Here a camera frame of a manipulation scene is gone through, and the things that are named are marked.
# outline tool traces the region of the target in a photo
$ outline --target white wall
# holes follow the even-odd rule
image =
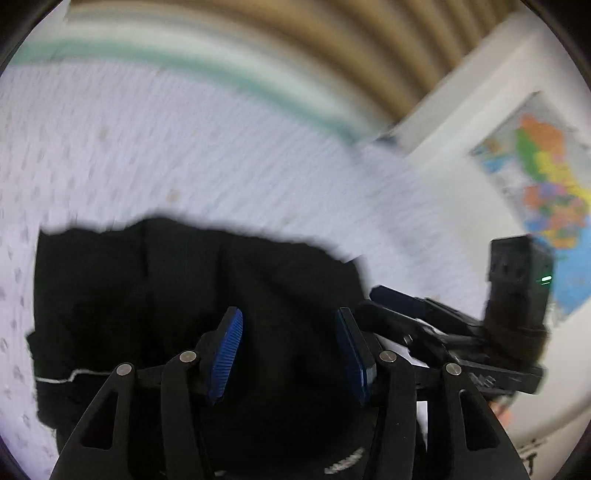
[[[525,232],[468,152],[539,90],[562,119],[578,129],[576,137],[590,144],[589,88],[553,33],[523,10],[502,25],[395,131],[400,144],[411,151],[410,159],[425,182],[438,195],[483,282],[489,241]],[[590,403],[590,339],[588,303],[552,331],[543,359],[548,374],[539,395],[521,395],[512,407],[514,420],[508,431],[515,443],[549,433]]]

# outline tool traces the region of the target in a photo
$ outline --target beige curtain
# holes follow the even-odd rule
[[[117,4],[121,0],[72,0]],[[397,122],[515,10],[518,0],[125,0],[244,23],[353,83]]]

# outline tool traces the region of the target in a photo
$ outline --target black fabric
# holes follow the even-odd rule
[[[320,478],[371,444],[375,412],[358,409],[346,388],[334,333],[334,311],[361,300],[355,265],[318,248],[155,218],[122,231],[40,233],[28,341],[36,377],[141,369],[194,348],[237,306],[244,333],[225,399],[200,419],[212,465],[238,477]],[[37,382],[38,415],[57,429],[59,448],[104,379]],[[134,400],[143,460],[133,468],[162,478],[158,398],[145,395]],[[360,478],[366,457],[334,477]]]

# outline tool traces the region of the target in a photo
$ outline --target white bed sheet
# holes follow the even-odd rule
[[[182,216],[362,256],[368,286],[479,315],[468,266],[412,168],[258,98],[154,66],[9,66],[0,77],[0,433],[33,480],[57,452],[37,420],[31,359],[39,228]]]

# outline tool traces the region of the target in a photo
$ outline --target white thread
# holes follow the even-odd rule
[[[70,376],[68,378],[63,378],[62,380],[57,380],[55,378],[43,378],[43,377],[35,377],[35,380],[37,380],[38,382],[43,382],[43,383],[62,384],[62,383],[73,382],[74,379],[78,375],[105,375],[105,376],[108,376],[110,374],[111,374],[111,372],[93,372],[92,370],[87,370],[86,368],[76,368],[75,370],[72,370],[72,373],[70,374]]]

